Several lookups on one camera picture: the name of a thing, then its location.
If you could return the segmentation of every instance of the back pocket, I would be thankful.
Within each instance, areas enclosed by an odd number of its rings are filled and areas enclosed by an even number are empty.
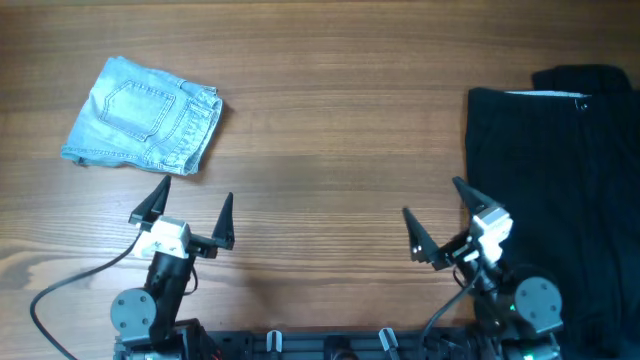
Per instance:
[[[128,80],[105,98],[100,121],[138,141],[155,134],[175,96]]]

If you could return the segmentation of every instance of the folded denim shorts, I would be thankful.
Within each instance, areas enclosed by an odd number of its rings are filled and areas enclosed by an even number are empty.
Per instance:
[[[195,174],[221,111],[214,87],[110,58],[60,155],[80,165]]]

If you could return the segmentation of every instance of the wooden table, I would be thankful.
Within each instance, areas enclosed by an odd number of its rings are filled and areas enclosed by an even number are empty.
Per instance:
[[[126,248],[130,211],[162,178],[59,157],[109,56],[214,85],[225,100],[200,173],[174,178],[166,213],[208,234],[233,191],[236,248],[197,261],[200,289],[180,318],[210,330],[415,329],[457,285],[409,261],[400,209],[439,242],[461,229],[450,178],[464,175],[467,90],[529,89],[532,72],[567,63],[616,64],[637,83],[639,10],[553,0],[0,9],[0,359],[60,358],[29,302]],[[110,358],[111,301],[141,286],[148,265],[129,257],[54,292],[42,321],[76,356]],[[441,324],[471,318],[466,303]]]

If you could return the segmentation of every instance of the black garment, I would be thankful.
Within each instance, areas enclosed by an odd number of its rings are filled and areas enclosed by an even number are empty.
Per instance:
[[[507,263],[555,277],[563,349],[617,357],[623,339],[640,342],[640,91],[609,66],[533,79],[536,90],[591,96],[471,90],[469,183],[512,215]]]

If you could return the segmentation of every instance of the black cable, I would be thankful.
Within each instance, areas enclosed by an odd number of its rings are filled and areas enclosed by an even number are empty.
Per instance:
[[[44,335],[45,338],[47,338],[47,340],[49,340],[49,342],[51,343],[51,345],[53,345],[56,349],[58,349],[58,351],[60,351],[62,353],[62,355],[64,355],[67,359],[72,359],[72,360],[76,360],[76,357],[74,357],[73,355],[71,355],[71,353],[69,351],[67,351],[67,349],[64,348],[64,346],[62,346],[50,333],[49,331],[47,331],[47,329],[44,327],[44,325],[42,325],[42,323],[40,322],[40,319],[38,319],[38,315],[36,314],[36,305],[38,304],[38,301],[40,301],[40,299],[42,299],[45,295],[49,294],[50,292],[68,285],[74,281],[78,281],[80,279],[86,278],[87,276],[91,276],[94,274],[99,273],[100,271],[107,269],[113,265],[115,265],[116,263],[118,263],[120,260],[124,259],[127,255],[129,255],[129,253],[131,252],[131,250],[133,250],[133,246],[136,244],[136,242],[138,241],[138,237],[136,237],[136,240],[127,248],[127,250],[125,250],[122,254],[118,255],[116,258],[114,258],[113,260],[109,261],[108,263],[102,265],[102,266],[98,266],[95,269],[89,270],[89,271],[85,271],[83,273],[80,273],[78,275],[74,275],[72,277],[66,278],[62,281],[58,281],[57,283],[50,285],[49,287],[47,287],[46,289],[42,290],[41,292],[38,293],[38,295],[36,295],[33,300],[31,301],[31,307],[29,309],[29,312],[31,313],[31,320],[33,320],[33,323],[38,327],[38,330],[40,330],[40,332],[42,333],[42,335]]]
[[[191,273],[193,274],[193,281],[195,282],[193,284],[193,290],[185,291],[183,296],[189,296],[198,290],[198,273],[196,273],[195,266],[191,267]]]
[[[446,304],[444,304],[444,306],[441,307],[440,310],[436,311],[436,313],[433,314],[431,319],[429,319],[429,321],[427,322],[427,325],[424,327],[424,330],[422,330],[422,333],[418,338],[418,359],[425,358],[424,339],[427,337],[427,335],[429,335],[429,332],[431,332],[431,328],[433,328],[433,325],[435,325],[436,321],[438,321],[438,319],[444,313],[446,313],[447,310],[449,310],[449,308],[455,305],[458,301],[460,301],[460,299],[462,299],[465,295],[467,295],[469,291],[471,291],[471,289],[473,289],[473,284],[475,284],[475,282],[480,278],[481,272],[482,272],[482,268],[478,267],[478,271],[473,277],[473,280],[471,280],[465,287],[463,287],[454,297],[452,297]]]
[[[464,284],[462,283],[462,280],[458,278],[458,272],[456,270],[458,270],[457,266],[453,268],[453,280],[455,280],[456,283],[458,283],[458,285],[460,285],[460,287],[463,288]]]

